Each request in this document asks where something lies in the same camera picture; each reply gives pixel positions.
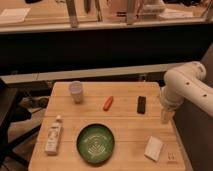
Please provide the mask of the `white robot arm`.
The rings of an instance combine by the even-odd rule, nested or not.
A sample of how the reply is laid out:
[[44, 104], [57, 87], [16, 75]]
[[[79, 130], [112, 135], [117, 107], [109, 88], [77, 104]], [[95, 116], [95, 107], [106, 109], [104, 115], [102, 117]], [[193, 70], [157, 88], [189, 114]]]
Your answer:
[[164, 74], [165, 86], [159, 93], [162, 124], [171, 120], [185, 99], [213, 117], [213, 88], [203, 82], [206, 74], [205, 66], [198, 61], [174, 67]]

